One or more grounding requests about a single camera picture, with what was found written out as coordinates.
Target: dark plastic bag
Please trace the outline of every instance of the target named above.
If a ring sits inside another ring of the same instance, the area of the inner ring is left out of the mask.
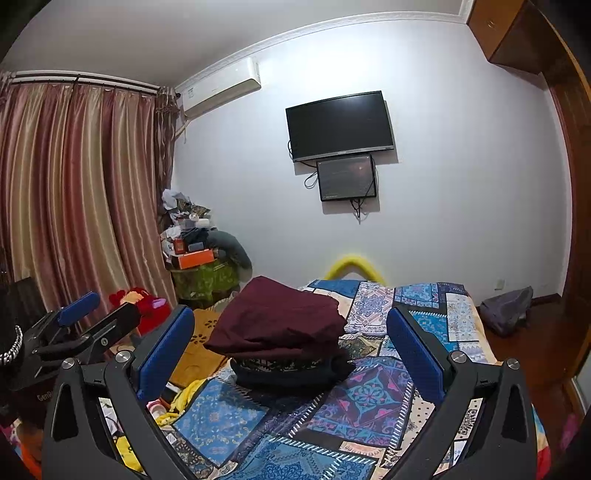
[[[533,296],[534,289],[527,287],[492,297],[480,305],[480,317],[497,335],[508,336],[525,316]]]

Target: maroon garment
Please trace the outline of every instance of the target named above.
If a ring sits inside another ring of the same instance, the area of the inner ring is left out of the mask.
[[[234,358],[329,358],[346,320],[326,295],[253,278],[223,311],[205,347]]]

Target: metal screw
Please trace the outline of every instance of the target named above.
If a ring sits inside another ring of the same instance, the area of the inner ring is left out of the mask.
[[[76,363],[76,359],[69,357],[66,358],[62,363],[61,363],[61,367],[65,368],[66,370],[68,370],[69,368],[72,368],[74,366],[74,364]]]
[[[452,360],[457,364],[463,364],[466,362],[467,356],[464,352],[461,352],[459,350],[454,350],[452,352]]]
[[[121,350],[117,355],[115,355],[115,361],[120,364],[124,364],[130,358],[131,352],[129,350]]]
[[[507,366],[513,370],[519,370],[519,362],[515,358],[507,359]]]

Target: patchwork bedspread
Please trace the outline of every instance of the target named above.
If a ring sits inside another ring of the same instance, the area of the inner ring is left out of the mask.
[[[347,318],[340,343],[355,370],[316,398],[279,396],[236,385],[229,365],[195,393],[182,415],[163,427],[199,479],[379,480],[398,462],[433,412],[414,388],[386,335],[392,305],[405,304],[448,351],[494,363],[482,322],[463,286],[425,283],[389,288],[358,280],[316,280],[303,290],[339,301]],[[458,460],[474,425],[473,400],[438,472]],[[549,458],[537,416],[538,465]]]

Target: red plush toy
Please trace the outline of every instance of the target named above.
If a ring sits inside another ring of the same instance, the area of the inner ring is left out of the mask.
[[[138,330],[141,335],[154,330],[158,325],[168,318],[172,308],[166,299],[158,299],[143,288],[132,288],[129,291],[119,290],[113,295],[109,295],[109,301],[113,307],[119,307],[125,302],[133,303],[141,313]]]

